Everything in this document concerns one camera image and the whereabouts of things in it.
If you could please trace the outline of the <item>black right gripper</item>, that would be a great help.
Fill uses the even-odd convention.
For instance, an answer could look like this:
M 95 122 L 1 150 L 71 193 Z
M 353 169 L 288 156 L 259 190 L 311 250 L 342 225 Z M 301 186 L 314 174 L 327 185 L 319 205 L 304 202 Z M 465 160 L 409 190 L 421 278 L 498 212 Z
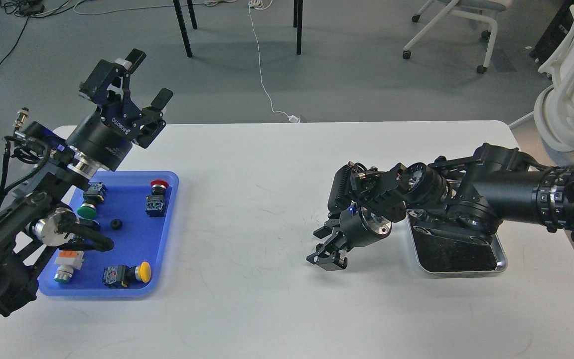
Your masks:
M 330 236 L 339 226 L 342 234 Z M 343 250 L 367 247 L 387 238 L 391 227 L 391 221 L 371 213 L 366 207 L 350 206 L 341 212 L 339 218 L 329 218 L 320 228 L 314 230 L 313 235 L 316 238 L 330 238 L 323 243 L 325 252 L 316 253 L 315 250 L 306 257 L 306 261 L 325 271 L 345 270 L 348 258 L 341 253 Z

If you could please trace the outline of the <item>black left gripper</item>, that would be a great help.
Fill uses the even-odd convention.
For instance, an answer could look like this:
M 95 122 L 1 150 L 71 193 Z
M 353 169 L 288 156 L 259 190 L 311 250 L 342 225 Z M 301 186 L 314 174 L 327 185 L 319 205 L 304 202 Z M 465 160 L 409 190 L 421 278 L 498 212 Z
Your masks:
M 117 170 L 132 143 L 148 148 L 166 125 L 162 110 L 173 91 L 161 88 L 150 106 L 143 109 L 131 100 L 130 76 L 145 57 L 145 52 L 134 48 L 126 59 L 113 63 L 100 60 L 80 83 L 80 96 L 97 109 L 73 130 L 66 143 L 106 170 Z

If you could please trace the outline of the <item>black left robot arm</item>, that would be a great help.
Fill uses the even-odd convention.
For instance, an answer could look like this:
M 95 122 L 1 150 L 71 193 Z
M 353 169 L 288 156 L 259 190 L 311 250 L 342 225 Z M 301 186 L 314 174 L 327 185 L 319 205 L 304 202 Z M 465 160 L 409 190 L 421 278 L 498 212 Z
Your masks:
M 0 315 L 9 316 L 36 300 L 38 277 L 57 249 L 109 251 L 110 238 L 78 223 L 62 198 L 75 186 L 87 190 L 100 170 L 115 171 L 133 145 L 148 148 L 165 128 L 163 111 L 173 92 L 162 88 L 150 106 L 131 100 L 130 79 L 145 59 L 134 48 L 125 59 L 100 60 L 79 93 L 96 109 L 63 139 L 18 112 L 13 134 L 5 137 L 10 157 L 32 156 L 34 169 L 0 184 Z

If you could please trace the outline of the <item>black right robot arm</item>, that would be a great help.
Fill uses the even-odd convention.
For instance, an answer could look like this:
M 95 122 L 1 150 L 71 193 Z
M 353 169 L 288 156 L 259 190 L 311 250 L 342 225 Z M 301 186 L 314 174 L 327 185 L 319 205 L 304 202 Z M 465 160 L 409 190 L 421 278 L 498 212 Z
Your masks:
M 467 248 L 480 261 L 504 221 L 569 230 L 574 242 L 574 165 L 548 167 L 488 143 L 470 157 L 388 171 L 348 162 L 335 174 L 327 207 L 327 221 L 313 232 L 323 243 L 306 258 L 324 270 L 344 270 L 346 253 L 387 238 L 392 223 L 406 218 L 427 239 L 432 262 L 462 259 Z

